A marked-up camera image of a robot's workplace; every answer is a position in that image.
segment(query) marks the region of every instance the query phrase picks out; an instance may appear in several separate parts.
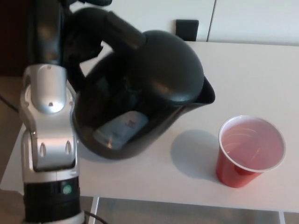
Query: floor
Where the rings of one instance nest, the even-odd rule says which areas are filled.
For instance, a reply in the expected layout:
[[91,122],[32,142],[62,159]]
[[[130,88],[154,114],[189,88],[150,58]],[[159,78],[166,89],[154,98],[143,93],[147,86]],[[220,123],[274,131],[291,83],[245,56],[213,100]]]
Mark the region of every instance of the floor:
[[[0,94],[18,106],[21,78],[0,77]],[[0,178],[14,147],[21,121],[0,101]],[[92,198],[81,197],[81,205],[90,210]],[[278,213],[271,211],[224,209],[215,207],[100,199],[98,214],[110,224],[280,224]],[[24,216],[22,196],[0,190],[1,223],[20,224]],[[298,223],[299,214],[285,213],[286,224]]]

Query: cabinet door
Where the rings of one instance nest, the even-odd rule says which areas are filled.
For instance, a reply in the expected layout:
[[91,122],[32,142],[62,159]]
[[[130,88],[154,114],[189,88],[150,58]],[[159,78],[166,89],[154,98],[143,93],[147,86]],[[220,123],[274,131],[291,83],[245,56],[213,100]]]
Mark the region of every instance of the cabinet door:
[[216,0],[209,41],[299,44],[298,0]]
[[[88,4],[75,3],[72,11]],[[112,10],[141,31],[160,29],[174,32],[176,19],[197,19],[197,40],[206,41],[214,0],[113,0]]]

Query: white inner rim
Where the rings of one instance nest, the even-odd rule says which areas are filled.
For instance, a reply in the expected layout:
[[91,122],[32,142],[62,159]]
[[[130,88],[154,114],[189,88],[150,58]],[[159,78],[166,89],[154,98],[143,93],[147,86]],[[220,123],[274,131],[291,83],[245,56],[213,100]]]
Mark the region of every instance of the white inner rim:
[[[277,133],[279,134],[280,136],[280,139],[281,139],[281,142],[282,142],[282,145],[283,145],[283,151],[284,151],[284,154],[283,156],[281,157],[281,160],[273,167],[270,167],[268,169],[250,169],[250,168],[247,168],[247,167],[244,167],[242,165],[240,165],[239,163],[235,162],[228,154],[227,152],[224,150],[224,147],[222,145],[222,134],[223,132],[225,131],[225,129],[227,128],[227,125],[228,124],[231,124],[231,122],[233,121],[236,121],[237,119],[242,119],[242,120],[258,120],[258,121],[261,121],[261,122],[264,122],[264,123],[267,123],[268,125],[272,126],[273,128],[276,129]],[[237,117],[234,117],[234,118],[231,118],[229,120],[227,120],[226,122],[224,122],[224,124],[221,126],[220,128],[220,131],[219,131],[219,137],[218,137],[218,141],[219,141],[219,145],[220,145],[220,148],[222,150],[222,152],[225,154],[225,156],[233,163],[235,164],[236,166],[244,169],[244,170],[247,170],[247,171],[250,171],[250,172],[255,172],[255,173],[263,173],[263,172],[266,172],[266,171],[269,171],[269,170],[272,170],[276,167],[278,167],[281,162],[284,160],[285,158],[285,140],[281,134],[281,132],[273,125],[271,124],[270,122],[264,120],[264,119],[261,119],[261,118],[258,118],[258,117],[254,117],[254,116],[250,116],[250,115],[240,115],[240,116],[237,116]]]

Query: red solo cup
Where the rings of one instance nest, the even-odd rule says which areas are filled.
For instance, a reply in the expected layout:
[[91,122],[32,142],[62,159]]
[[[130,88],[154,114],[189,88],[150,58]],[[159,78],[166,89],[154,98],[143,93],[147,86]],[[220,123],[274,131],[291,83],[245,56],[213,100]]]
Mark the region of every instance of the red solo cup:
[[276,168],[285,157],[279,130],[261,118],[241,115],[226,121],[219,131],[216,174],[232,188],[240,188]]

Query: black electrical outlet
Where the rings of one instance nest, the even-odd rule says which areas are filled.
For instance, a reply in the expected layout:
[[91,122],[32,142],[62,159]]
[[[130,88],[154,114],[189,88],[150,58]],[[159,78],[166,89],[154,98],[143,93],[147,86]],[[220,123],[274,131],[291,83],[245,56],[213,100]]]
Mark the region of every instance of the black electrical outlet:
[[176,20],[176,35],[184,41],[196,41],[198,26],[198,20]]

